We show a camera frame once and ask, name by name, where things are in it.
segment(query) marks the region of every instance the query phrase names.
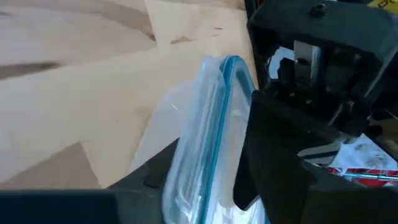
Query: metal screw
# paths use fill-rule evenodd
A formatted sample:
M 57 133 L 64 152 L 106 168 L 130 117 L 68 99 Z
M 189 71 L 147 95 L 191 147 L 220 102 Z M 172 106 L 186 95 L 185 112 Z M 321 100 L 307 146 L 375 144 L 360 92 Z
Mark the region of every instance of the metal screw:
M 311 8 L 310 15 L 312 17 L 322 17 L 326 14 L 327 6 L 323 3 L 317 4 Z

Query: wooden surface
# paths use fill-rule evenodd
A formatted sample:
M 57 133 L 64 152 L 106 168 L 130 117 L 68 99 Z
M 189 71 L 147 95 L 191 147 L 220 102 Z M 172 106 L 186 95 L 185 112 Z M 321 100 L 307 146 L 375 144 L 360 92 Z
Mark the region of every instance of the wooden surface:
M 245 24 L 243 0 L 0 1 L 0 189 L 123 178 L 159 100 L 204 56 L 253 73 Z

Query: clear plastic container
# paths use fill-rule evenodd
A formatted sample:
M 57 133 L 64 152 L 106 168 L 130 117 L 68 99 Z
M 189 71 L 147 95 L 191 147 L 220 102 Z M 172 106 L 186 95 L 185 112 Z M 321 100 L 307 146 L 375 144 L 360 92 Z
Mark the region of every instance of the clear plastic container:
M 260 201 L 233 203 L 233 185 L 254 90 L 238 56 L 206 58 L 162 197 L 167 224 L 265 223 Z

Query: plastic food container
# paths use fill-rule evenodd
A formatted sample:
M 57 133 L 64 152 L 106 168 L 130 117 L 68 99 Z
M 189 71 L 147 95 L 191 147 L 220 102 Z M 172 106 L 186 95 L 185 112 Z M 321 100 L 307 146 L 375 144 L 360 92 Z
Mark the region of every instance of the plastic food container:
M 233 202 L 253 90 L 242 58 L 204 59 L 164 187 L 167 224 L 267 221 L 261 201 L 248 211 Z

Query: black machine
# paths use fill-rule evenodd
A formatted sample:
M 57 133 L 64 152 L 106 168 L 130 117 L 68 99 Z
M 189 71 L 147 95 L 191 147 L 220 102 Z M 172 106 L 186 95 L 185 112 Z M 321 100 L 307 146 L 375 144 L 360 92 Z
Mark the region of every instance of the black machine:
M 362 3 L 246 0 L 260 90 L 234 186 L 241 209 L 260 197 L 273 224 L 398 222 L 394 189 L 364 188 L 297 155 L 398 114 L 398 17 Z M 279 47 L 295 58 L 271 79 Z

